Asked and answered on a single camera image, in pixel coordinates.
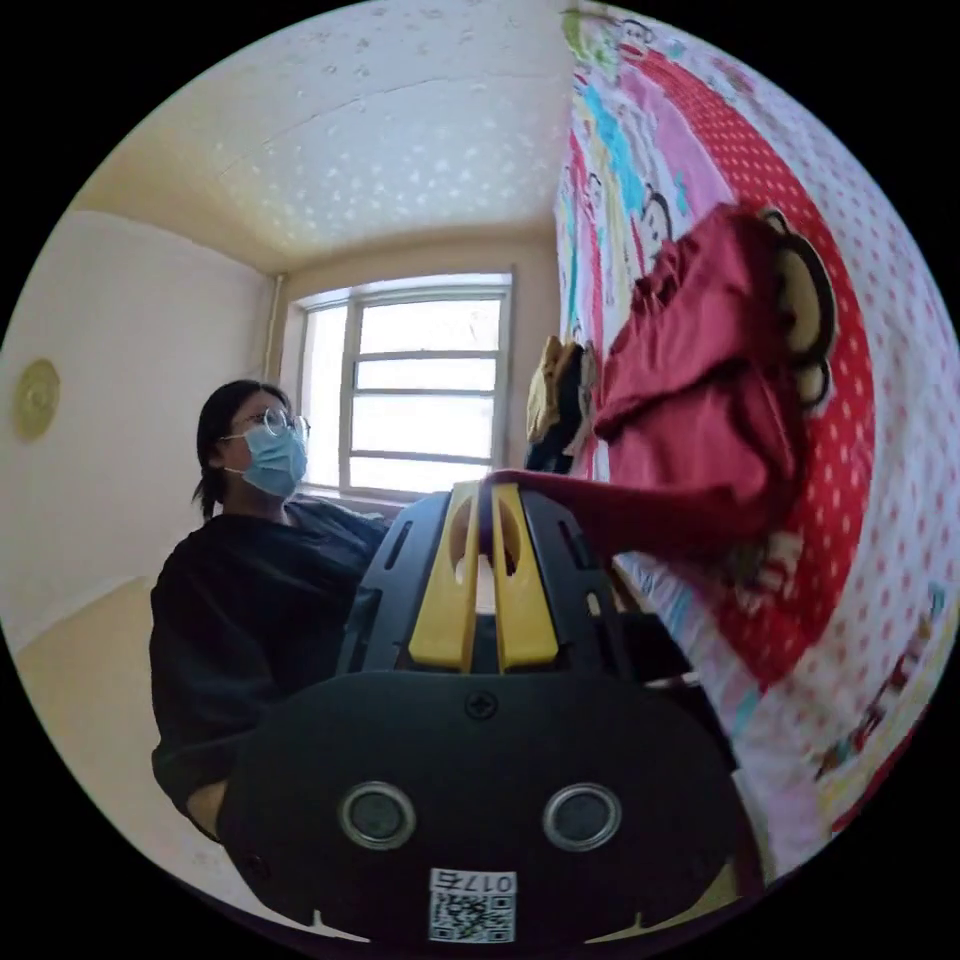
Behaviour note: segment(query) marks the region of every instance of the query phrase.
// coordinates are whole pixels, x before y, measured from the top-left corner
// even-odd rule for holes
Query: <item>bed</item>
[[[602,360],[664,237],[717,203],[782,234],[806,408],[804,493],[735,582],[617,564],[697,670],[782,876],[850,822],[921,719],[960,601],[960,351],[889,201],[747,66],[646,19],[570,13],[556,200],[563,338]],[[595,439],[574,473],[605,481]]]

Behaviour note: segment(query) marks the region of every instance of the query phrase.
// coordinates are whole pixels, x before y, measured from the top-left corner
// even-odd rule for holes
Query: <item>window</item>
[[[510,290],[477,274],[306,303],[307,482],[408,499],[501,466]]]

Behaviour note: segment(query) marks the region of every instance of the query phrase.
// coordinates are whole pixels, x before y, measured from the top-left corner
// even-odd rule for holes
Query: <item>red clothing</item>
[[[777,306],[776,232],[716,207],[637,282],[594,429],[609,484],[500,471],[567,506],[606,558],[708,559],[781,523],[802,482],[802,411]]]

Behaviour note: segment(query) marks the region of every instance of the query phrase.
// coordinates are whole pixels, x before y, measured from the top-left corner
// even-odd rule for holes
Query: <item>windowsill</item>
[[[331,487],[318,487],[313,484],[305,483],[302,487],[303,492],[310,497],[317,497],[321,500],[330,500],[346,507],[354,513],[382,513],[385,517],[393,519],[404,507],[408,507],[417,498],[411,496],[409,500],[393,500],[389,497],[368,497],[354,493],[342,493]]]

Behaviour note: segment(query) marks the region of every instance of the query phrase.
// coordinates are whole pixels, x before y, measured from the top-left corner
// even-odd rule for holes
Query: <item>round wall clock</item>
[[[14,396],[13,420],[22,440],[47,432],[60,403],[60,376],[49,360],[35,360],[20,375]]]

